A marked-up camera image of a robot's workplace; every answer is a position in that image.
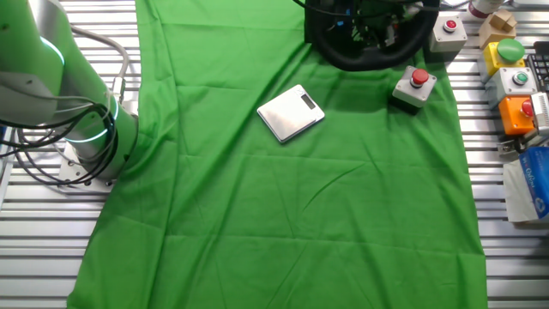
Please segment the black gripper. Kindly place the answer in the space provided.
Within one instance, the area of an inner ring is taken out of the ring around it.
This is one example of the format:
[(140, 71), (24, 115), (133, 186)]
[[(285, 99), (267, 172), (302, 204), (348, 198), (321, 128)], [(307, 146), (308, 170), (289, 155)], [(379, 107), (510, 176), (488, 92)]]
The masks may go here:
[(393, 0), (364, 0), (362, 2), (362, 25), (368, 30), (387, 28), (385, 46), (395, 43), (395, 28), (404, 15), (404, 2)]

